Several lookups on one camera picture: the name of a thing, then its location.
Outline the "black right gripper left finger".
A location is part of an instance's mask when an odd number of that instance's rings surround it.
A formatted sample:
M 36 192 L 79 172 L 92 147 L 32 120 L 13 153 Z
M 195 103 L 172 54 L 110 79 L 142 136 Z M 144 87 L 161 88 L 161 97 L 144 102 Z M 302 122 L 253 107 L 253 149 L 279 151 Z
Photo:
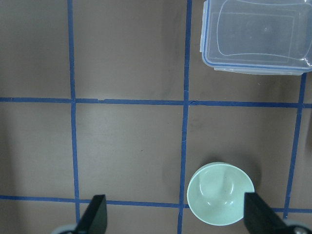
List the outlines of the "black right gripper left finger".
M 107 204 L 105 195 L 93 196 L 86 211 L 75 227 L 76 234 L 104 234 L 107 230 Z

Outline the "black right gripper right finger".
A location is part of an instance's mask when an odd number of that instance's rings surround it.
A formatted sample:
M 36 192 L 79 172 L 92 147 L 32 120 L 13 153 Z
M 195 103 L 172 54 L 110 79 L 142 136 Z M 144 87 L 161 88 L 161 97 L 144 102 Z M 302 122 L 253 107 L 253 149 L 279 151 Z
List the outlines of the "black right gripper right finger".
M 289 234 L 288 226 L 257 193 L 244 194 L 244 225 L 250 234 Z

